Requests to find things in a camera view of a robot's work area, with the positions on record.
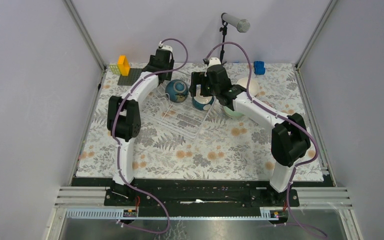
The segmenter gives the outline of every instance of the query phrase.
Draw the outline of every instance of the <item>wire basket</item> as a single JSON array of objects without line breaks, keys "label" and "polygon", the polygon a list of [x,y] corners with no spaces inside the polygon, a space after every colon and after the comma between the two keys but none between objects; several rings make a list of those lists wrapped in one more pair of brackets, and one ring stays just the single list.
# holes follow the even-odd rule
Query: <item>wire basket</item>
[{"label": "wire basket", "polygon": [[[175,71],[171,79],[180,79],[188,87],[191,86],[191,76],[186,73]],[[194,140],[214,104],[209,110],[198,110],[192,105],[190,95],[184,102],[172,102],[165,91],[168,83],[169,81],[164,81],[145,98],[141,105],[140,115],[162,125],[173,133]]]}]

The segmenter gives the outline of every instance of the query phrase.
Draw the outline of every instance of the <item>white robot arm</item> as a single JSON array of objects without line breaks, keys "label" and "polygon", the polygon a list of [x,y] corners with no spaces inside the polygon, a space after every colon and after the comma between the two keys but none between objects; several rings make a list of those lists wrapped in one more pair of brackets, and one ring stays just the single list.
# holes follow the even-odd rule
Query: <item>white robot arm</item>
[{"label": "white robot arm", "polygon": [[[144,72],[140,75],[135,84],[122,96],[113,96],[109,100],[107,127],[111,130],[117,109],[121,101],[129,94],[126,100],[127,106],[124,106],[120,113],[115,131],[115,136],[121,138],[119,167],[121,168],[121,174],[128,183],[131,183],[134,179],[132,168],[133,144],[135,137],[140,130],[139,104],[143,102],[148,94],[162,83],[162,81],[170,80],[171,74],[145,77],[151,72],[173,69],[173,60],[168,58],[167,61],[167,55],[171,55],[171,51],[172,49],[169,46],[160,46],[156,56],[158,54],[160,54],[160,56],[161,54],[164,54],[166,56],[165,62],[163,61],[159,62],[159,64],[154,64],[152,63],[153,56],[151,56],[149,64],[144,68]],[[276,159],[274,172],[270,179],[270,185],[278,193],[284,192],[287,189],[288,181],[293,173],[293,168],[297,159],[305,155],[308,148],[310,148],[310,141],[305,134],[298,129],[295,129],[289,123],[282,121],[277,116],[282,115],[289,118],[303,128],[305,128],[304,120],[297,113],[293,116],[287,116],[254,97],[251,101],[245,88],[240,85],[231,84],[226,70],[218,58],[211,58],[207,62],[207,66],[205,72],[193,72],[191,75],[192,78],[189,91],[192,97],[196,96],[197,86],[201,85],[200,94],[202,96],[215,96],[221,105],[246,115],[270,133],[272,136],[271,152]],[[265,106],[277,115],[262,110],[254,102],[258,102],[260,105]],[[117,184],[125,184],[119,176],[118,169],[115,171],[113,180]]]}]

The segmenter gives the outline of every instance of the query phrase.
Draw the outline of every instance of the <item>floral tablecloth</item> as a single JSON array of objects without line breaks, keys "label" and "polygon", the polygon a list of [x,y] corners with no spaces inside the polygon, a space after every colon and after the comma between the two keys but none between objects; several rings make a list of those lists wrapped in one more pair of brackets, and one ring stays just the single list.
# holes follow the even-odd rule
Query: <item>floral tablecloth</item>
[{"label": "floral tablecloth", "polygon": [[[144,63],[131,64],[132,68],[144,66]],[[259,83],[257,98],[284,113],[303,115],[309,126],[292,65],[266,64],[265,67],[265,75],[252,76]],[[233,83],[248,76],[247,64],[227,63],[225,68]],[[203,64],[188,63],[181,71],[190,75],[204,69]],[[117,85],[118,79],[111,71],[106,73],[79,156],[77,177],[113,177],[116,142],[107,130],[108,100],[129,88]],[[265,129],[246,116],[230,118],[218,101],[194,141],[142,118],[141,130],[134,142],[134,175],[159,179],[269,180],[275,166],[270,142]],[[314,154],[312,146],[303,161]],[[300,166],[294,179],[322,181],[319,161]]]}]

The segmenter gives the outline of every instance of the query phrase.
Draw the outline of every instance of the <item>gray wall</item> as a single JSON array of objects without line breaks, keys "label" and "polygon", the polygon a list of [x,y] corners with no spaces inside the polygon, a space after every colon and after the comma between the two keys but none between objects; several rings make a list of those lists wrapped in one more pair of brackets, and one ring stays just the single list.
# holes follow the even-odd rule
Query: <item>gray wall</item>
[{"label": "gray wall", "polygon": [[[107,62],[127,55],[130,62],[148,62],[159,41],[178,38],[189,49],[189,61],[202,63],[222,41],[220,15],[248,19],[239,33],[229,26],[226,40],[241,44],[252,61],[294,63],[300,57],[329,0],[74,0],[96,47]],[[176,61],[184,50],[169,43]],[[227,61],[246,59],[227,46]]]},{"label": "gray wall", "polygon": [[364,239],[384,239],[384,1],[339,1],[302,74]]},{"label": "gray wall", "polygon": [[61,0],[0,1],[0,240],[41,239],[99,74]]}]

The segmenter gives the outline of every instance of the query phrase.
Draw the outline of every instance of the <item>yellow building block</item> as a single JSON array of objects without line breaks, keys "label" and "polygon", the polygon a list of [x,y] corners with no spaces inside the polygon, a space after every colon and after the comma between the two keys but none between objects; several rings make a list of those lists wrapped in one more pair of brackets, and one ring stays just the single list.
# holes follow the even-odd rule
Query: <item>yellow building block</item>
[{"label": "yellow building block", "polygon": [[121,55],[118,58],[118,69],[120,70],[121,75],[123,76],[128,76],[129,71],[130,71],[130,65],[129,62],[127,61],[127,57],[125,55]]}]

